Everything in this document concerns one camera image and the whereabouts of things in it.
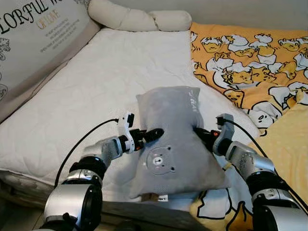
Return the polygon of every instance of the yellow blanket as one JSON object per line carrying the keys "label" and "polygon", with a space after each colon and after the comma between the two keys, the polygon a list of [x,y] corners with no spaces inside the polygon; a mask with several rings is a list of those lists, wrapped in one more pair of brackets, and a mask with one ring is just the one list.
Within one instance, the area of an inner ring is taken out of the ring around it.
{"label": "yellow blanket", "polygon": [[[195,76],[248,114],[263,133],[257,142],[307,203],[308,32],[193,23],[191,54]],[[226,174],[232,187],[204,192],[191,214],[214,231],[252,230],[245,182],[233,166]]]}

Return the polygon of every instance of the white pillow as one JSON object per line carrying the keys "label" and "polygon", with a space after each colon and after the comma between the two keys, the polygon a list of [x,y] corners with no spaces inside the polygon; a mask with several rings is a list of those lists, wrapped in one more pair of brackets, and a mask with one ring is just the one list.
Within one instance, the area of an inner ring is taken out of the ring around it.
{"label": "white pillow", "polygon": [[154,19],[146,12],[119,6],[109,0],[91,0],[88,12],[92,19],[112,29],[158,30]]}
{"label": "white pillow", "polygon": [[186,11],[145,11],[126,8],[109,0],[91,0],[89,15],[109,28],[126,31],[185,31],[192,23]]}
{"label": "white pillow", "polygon": [[185,31],[192,24],[192,17],[186,11],[151,11],[148,14],[162,31]]}

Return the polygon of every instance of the silver metal joint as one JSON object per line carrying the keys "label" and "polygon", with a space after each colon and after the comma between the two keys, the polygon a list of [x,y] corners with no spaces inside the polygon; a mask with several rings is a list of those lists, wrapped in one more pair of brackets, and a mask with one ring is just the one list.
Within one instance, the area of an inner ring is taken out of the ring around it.
{"label": "silver metal joint", "polygon": [[102,179],[95,172],[87,169],[78,169],[70,172],[66,178],[67,181],[70,180],[92,180],[97,179],[100,185],[102,186]]}
{"label": "silver metal joint", "polygon": [[232,142],[228,148],[226,160],[239,169],[244,180],[256,172],[275,172],[270,159],[258,155],[255,150],[237,141]]}
{"label": "silver metal joint", "polygon": [[262,197],[262,194],[267,200],[285,200],[290,201],[297,205],[297,202],[293,199],[292,195],[282,189],[263,189],[252,195],[252,202]]}

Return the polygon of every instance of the white bedsheet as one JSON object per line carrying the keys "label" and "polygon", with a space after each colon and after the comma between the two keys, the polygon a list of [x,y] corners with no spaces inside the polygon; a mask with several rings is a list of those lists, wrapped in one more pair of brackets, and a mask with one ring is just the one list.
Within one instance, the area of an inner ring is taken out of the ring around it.
{"label": "white bedsheet", "polygon": [[[0,125],[0,170],[6,171],[6,182],[22,182],[35,190],[41,190],[41,183],[53,185],[62,160],[91,128],[128,109],[135,113],[138,128],[135,96],[155,87],[180,85],[201,88],[200,111],[206,129],[217,129],[215,117],[230,113],[254,137],[258,135],[242,111],[193,76],[188,31],[133,33],[105,28]],[[67,162],[61,179],[85,146],[117,134],[116,125],[108,124],[87,137]],[[234,138],[249,143],[238,130]],[[112,162],[103,181],[104,200],[129,200],[127,190],[134,176],[127,174],[127,168],[134,167],[137,158],[125,154]],[[23,178],[10,177],[7,171]]]}

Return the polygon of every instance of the gray plush pillow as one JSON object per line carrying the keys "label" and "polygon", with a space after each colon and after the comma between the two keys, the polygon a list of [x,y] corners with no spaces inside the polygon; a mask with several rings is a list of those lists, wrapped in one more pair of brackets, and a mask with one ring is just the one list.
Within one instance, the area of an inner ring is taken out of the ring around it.
{"label": "gray plush pillow", "polygon": [[162,128],[141,151],[130,197],[226,188],[224,171],[193,131],[203,128],[199,88],[156,88],[137,95],[141,127]]}

